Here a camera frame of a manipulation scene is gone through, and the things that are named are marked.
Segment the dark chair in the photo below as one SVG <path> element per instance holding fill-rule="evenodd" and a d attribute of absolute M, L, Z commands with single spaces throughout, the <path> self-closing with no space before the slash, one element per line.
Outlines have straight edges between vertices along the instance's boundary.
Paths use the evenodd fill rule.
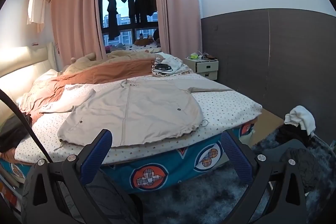
<path fill-rule="evenodd" d="M 295 161 L 308 197 L 319 196 L 323 186 L 323 168 L 311 152 L 312 137 L 300 126 L 282 124 L 263 140 L 254 145 L 255 152 L 264 154 L 272 161 Z"/>

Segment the white hanging shirt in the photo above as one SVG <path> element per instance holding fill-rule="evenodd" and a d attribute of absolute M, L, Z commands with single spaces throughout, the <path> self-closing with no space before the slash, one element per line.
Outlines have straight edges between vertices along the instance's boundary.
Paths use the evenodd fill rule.
<path fill-rule="evenodd" d="M 35 26 L 37 33 L 42 32 L 45 26 L 45 6 L 46 0 L 29 0 L 27 24 Z"/>

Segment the pink curtain left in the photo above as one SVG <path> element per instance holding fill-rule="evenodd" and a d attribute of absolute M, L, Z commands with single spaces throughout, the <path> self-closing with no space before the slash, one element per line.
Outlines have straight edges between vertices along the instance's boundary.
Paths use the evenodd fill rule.
<path fill-rule="evenodd" d="M 89 53 L 98 60 L 106 58 L 98 0 L 51 0 L 51 19 L 63 65 Z"/>

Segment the white bedside drawer cabinet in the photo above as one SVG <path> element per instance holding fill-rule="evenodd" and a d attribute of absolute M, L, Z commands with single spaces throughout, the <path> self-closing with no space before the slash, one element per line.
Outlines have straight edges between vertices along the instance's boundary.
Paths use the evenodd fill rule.
<path fill-rule="evenodd" d="M 183 62 L 196 74 L 213 81 L 218 79 L 219 62 L 217 60 L 193 60 L 185 58 Z"/>

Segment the rust orange quilt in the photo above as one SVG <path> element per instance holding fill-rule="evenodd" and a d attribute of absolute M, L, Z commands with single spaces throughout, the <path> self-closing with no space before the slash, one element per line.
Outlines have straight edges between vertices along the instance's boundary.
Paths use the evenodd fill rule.
<path fill-rule="evenodd" d="M 124 60 L 108 64 L 96 65 L 70 75 L 61 75 L 47 80 L 35 80 L 29 92 L 22 95 L 19 109 L 30 114 L 33 122 L 41 116 L 41 107 L 58 101 L 66 85 L 104 84 L 147 76 L 151 74 L 152 62 L 155 57 L 146 59 Z"/>

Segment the beige zip jacket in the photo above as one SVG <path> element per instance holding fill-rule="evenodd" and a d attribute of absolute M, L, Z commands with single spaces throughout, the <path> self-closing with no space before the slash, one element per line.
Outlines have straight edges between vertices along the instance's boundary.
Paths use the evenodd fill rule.
<path fill-rule="evenodd" d="M 112 133 L 112 147 L 178 138 L 196 130 L 203 113 L 196 92 L 229 88 L 208 79 L 123 80 L 99 92 L 91 89 L 74 99 L 60 99 L 41 113 L 69 113 L 58 131 L 61 141 L 85 146 L 101 130 Z"/>

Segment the beige blanket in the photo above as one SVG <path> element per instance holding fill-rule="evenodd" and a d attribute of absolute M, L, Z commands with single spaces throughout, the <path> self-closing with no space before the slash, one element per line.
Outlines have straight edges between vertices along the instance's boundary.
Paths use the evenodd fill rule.
<path fill-rule="evenodd" d="M 164 60 L 165 58 L 159 53 L 150 53 L 148 51 L 136 52 L 127 50 L 118 50 L 108 53 L 105 59 L 97 60 L 96 53 L 92 52 L 78 59 L 72 57 L 71 64 L 65 66 L 61 72 L 62 75 L 70 75 L 90 67 L 109 64 L 113 62 L 126 61 L 126 60 L 136 60 L 136 59 L 154 59 L 154 60 Z"/>

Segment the floral dotted white bedsheet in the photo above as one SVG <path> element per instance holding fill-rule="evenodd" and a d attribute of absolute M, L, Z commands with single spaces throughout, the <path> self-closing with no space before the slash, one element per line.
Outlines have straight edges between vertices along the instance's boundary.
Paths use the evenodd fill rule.
<path fill-rule="evenodd" d="M 136 77 L 128 80 L 173 80 L 173 79 L 202 79 L 204 77 L 197 74 L 180 75 L 171 77 Z M 84 95 L 94 89 L 99 92 L 110 88 L 114 83 L 105 84 L 76 84 L 67 85 L 60 99 L 74 99 Z M 211 125 L 239 126 L 257 118 L 262 110 L 262 106 L 250 98 L 232 90 L 224 92 L 196 92 L 192 94 L 198 102 L 203 113 L 203 120 L 207 120 Z M 33 132 L 38 137 L 37 141 L 32 138 L 23 139 L 15 149 L 15 160 L 25 164 L 33 164 L 45 155 L 49 155 L 53 161 L 62 161 L 70 151 L 70 145 L 58 141 L 55 134 L 60 126 L 68 118 L 69 113 L 49 113 L 42 115 L 34 124 Z"/>

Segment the blue patterned bed skirt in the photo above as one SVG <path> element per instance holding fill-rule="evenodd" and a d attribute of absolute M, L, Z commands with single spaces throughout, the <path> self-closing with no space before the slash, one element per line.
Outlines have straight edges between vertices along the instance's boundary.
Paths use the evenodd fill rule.
<path fill-rule="evenodd" d="M 236 137 L 249 135 L 254 121 L 239 126 L 211 125 L 203 120 L 189 134 L 178 138 L 140 145 L 112 147 L 100 169 L 128 193 L 154 191 L 208 172 L 224 157 L 220 142 L 225 130 L 232 130 Z M 80 180 L 80 152 L 85 146 L 61 141 L 70 145 L 67 156 L 77 149 L 77 174 Z"/>

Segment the plush toy on sill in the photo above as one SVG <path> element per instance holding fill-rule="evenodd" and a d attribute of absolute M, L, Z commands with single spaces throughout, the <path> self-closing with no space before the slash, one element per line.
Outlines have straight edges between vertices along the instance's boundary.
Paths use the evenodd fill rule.
<path fill-rule="evenodd" d="M 140 33 L 139 39 L 134 42 L 134 45 L 143 47 L 151 44 L 152 42 L 154 42 L 152 35 L 145 37 L 143 33 Z"/>

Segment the pink curtain right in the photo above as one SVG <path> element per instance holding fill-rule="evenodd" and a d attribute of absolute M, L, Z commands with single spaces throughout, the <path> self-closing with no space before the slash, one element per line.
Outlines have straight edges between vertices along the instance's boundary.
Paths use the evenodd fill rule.
<path fill-rule="evenodd" d="M 184 60 L 202 50 L 199 0 L 156 0 L 161 50 Z"/>

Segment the white pillow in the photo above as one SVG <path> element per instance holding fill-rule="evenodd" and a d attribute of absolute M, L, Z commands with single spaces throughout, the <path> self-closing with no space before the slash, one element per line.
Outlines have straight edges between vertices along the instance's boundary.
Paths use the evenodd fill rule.
<path fill-rule="evenodd" d="M 59 75 L 60 75 L 60 73 L 57 72 L 56 70 L 49 69 L 48 71 L 43 73 L 41 76 L 39 76 L 33 82 L 33 85 L 32 85 L 32 88 L 31 88 L 30 92 L 35 92 L 35 91 L 43 88 L 47 81 L 49 81 L 50 79 L 54 79 L 54 78 L 58 77 Z"/>

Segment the yellow green item on cabinet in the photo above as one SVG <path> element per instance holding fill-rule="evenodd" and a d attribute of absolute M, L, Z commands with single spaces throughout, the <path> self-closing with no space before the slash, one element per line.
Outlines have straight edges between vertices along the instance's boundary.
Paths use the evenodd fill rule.
<path fill-rule="evenodd" d="M 191 54 L 190 59 L 198 59 L 198 55 L 197 54 Z"/>

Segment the black garment on bed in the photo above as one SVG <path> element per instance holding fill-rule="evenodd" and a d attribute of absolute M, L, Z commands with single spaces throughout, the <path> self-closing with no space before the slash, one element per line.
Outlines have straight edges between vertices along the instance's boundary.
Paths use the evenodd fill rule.
<path fill-rule="evenodd" d="M 22 121 L 13 114 L 1 127 L 0 152 L 4 153 L 12 148 L 16 148 L 28 134 Z"/>

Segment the dark hanging clothes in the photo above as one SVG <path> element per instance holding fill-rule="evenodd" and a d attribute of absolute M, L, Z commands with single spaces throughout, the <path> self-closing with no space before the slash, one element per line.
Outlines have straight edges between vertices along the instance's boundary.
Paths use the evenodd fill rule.
<path fill-rule="evenodd" d="M 98 0 L 103 42 L 132 45 L 158 30 L 156 0 Z"/>

